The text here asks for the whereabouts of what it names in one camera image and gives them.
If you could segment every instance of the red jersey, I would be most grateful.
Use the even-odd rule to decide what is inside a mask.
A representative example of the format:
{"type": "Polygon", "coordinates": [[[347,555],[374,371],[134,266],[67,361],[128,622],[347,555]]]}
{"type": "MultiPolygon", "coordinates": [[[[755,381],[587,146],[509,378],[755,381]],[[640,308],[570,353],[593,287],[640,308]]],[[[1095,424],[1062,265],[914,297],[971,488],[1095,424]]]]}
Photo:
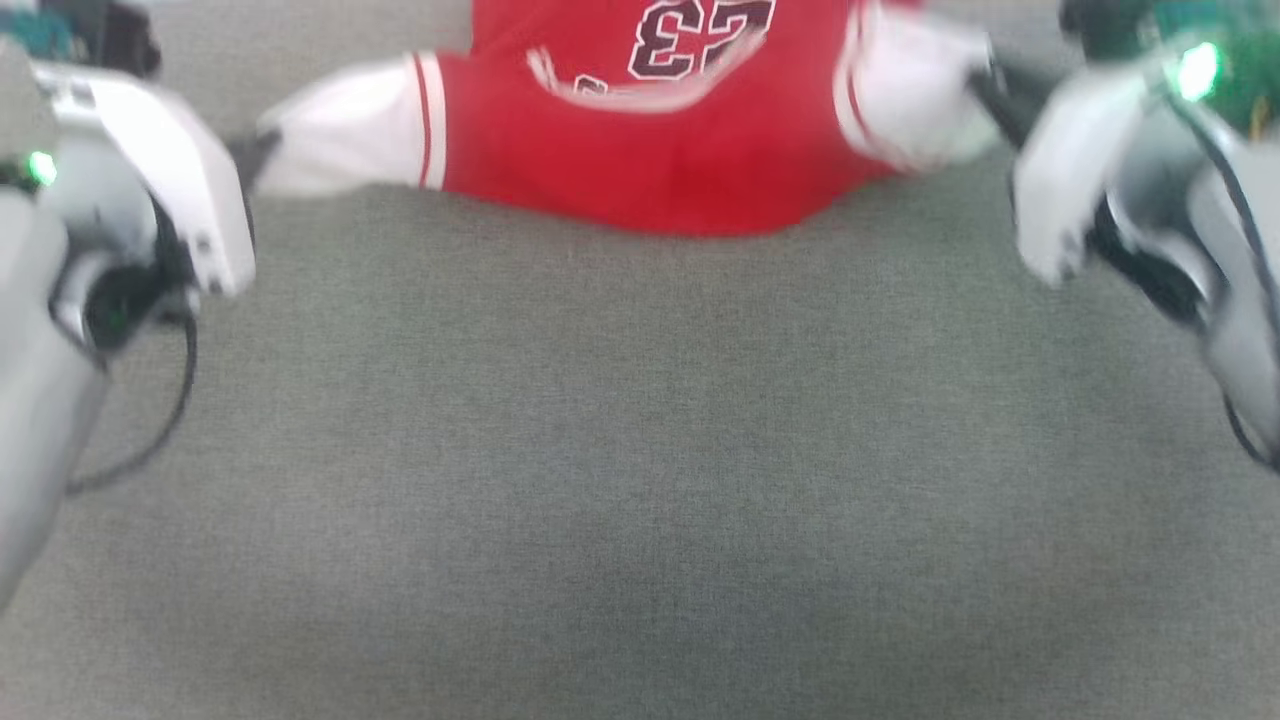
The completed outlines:
{"type": "Polygon", "coordinates": [[[470,55],[356,69],[270,115],[264,190],[412,182],[636,231],[777,229],[995,137],[964,91],[986,37],[918,3],[476,0],[470,55]]]}

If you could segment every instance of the white sleeve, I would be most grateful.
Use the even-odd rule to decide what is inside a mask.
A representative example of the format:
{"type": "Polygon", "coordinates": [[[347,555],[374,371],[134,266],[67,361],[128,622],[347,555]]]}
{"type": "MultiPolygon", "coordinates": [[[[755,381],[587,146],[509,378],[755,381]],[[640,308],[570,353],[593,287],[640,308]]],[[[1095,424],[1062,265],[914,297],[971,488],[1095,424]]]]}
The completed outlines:
{"type": "Polygon", "coordinates": [[[280,132],[259,179],[262,195],[443,184],[444,85],[434,54],[348,68],[285,100],[259,124],[280,132]]]}
{"type": "Polygon", "coordinates": [[[970,160],[1000,137],[968,90],[991,61],[984,32],[911,8],[865,0],[836,69],[836,117],[856,151],[905,172],[970,160]]]}

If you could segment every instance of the black wire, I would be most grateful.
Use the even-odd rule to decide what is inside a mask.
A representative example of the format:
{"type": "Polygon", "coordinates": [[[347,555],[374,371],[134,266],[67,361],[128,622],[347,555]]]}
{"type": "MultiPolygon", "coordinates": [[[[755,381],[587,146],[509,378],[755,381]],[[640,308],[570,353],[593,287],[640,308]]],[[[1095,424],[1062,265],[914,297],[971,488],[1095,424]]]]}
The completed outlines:
{"type": "Polygon", "coordinates": [[[164,429],[160,430],[160,434],[146,450],[138,452],[124,462],[101,473],[95,473],[73,480],[67,487],[68,497],[79,497],[86,493],[100,492],[118,486],[120,482],[136,475],[138,471],[150,465],[160,451],[169,445],[169,441],[173,439],[174,432],[177,432],[178,425],[182,424],[182,419],[187,414],[187,405],[191,402],[191,393],[196,387],[196,359],[200,355],[200,336],[196,329],[196,319],[189,315],[183,318],[182,328],[187,336],[187,365],[182,378],[182,393],[178,396],[178,402],[174,405],[173,413],[169,415],[169,420],[165,423],[164,429]]]}

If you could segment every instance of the number 23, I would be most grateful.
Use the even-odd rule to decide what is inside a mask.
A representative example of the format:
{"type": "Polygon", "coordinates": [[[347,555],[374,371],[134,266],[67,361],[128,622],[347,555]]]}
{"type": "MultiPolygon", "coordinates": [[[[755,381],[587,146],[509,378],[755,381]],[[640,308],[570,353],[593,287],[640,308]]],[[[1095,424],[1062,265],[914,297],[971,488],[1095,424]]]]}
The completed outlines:
{"type": "Polygon", "coordinates": [[[631,74],[643,78],[677,79],[694,69],[703,70],[716,63],[724,50],[746,29],[765,31],[773,22],[774,0],[716,0],[710,24],[698,0],[663,0],[645,10],[636,28],[636,45],[631,51],[631,74]],[[675,31],[664,28],[673,18],[675,31]],[[703,56],[676,53],[681,35],[726,35],[707,45],[703,56]]]}

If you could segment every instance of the gray carpet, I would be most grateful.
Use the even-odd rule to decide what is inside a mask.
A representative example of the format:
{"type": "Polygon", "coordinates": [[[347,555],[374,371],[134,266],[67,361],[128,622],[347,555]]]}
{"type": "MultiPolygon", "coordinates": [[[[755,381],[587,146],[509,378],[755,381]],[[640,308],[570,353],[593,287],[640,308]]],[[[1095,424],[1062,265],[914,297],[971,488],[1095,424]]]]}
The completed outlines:
{"type": "MultiPolygon", "coordinates": [[[[1061,56],[1051,5],[946,6],[1061,56]]],[[[470,32],[463,0],[159,29],[221,129],[470,32]]],[[[1280,483],[1134,292],[1027,275],[1007,167],[721,245],[261,204],[174,447],[68,506],[0,621],[0,717],[1280,716],[1280,483]]],[[[120,368],[87,465],[180,347],[120,368]]]]}

